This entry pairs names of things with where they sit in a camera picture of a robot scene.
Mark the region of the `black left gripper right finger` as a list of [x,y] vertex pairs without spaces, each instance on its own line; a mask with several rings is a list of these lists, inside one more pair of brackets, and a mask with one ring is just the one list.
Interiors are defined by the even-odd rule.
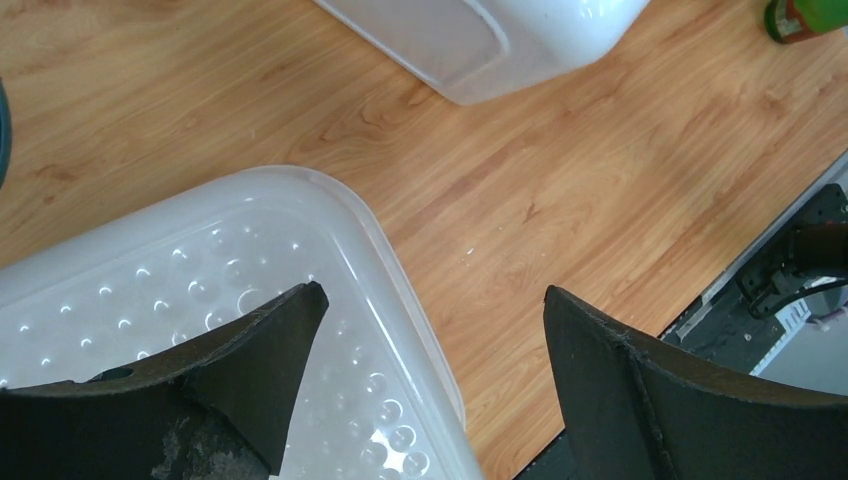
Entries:
[[550,286],[543,323],[582,479],[843,479],[847,400],[740,373]]

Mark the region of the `translucent white perforated basket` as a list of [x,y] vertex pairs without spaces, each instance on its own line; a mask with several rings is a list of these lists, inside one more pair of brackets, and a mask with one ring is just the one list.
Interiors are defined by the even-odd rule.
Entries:
[[85,381],[312,281],[329,307],[280,477],[480,478],[459,388],[377,219],[302,167],[222,177],[4,268],[1,384]]

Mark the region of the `teal plastic bucket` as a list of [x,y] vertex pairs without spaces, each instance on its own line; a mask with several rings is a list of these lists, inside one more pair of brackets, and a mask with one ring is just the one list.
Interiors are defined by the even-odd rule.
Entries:
[[0,84],[0,186],[5,180],[11,164],[13,144],[12,116],[7,91]]

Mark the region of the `white plastic tub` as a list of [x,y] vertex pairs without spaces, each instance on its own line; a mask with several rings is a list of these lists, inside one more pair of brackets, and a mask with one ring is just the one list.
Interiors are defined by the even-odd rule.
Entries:
[[590,65],[648,0],[318,0],[448,100],[472,105]]

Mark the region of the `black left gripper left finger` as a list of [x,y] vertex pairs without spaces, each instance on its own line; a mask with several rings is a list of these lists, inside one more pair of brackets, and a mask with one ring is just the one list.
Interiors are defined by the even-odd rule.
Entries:
[[223,326],[87,381],[3,390],[2,477],[278,474],[328,306],[320,284],[299,284]]

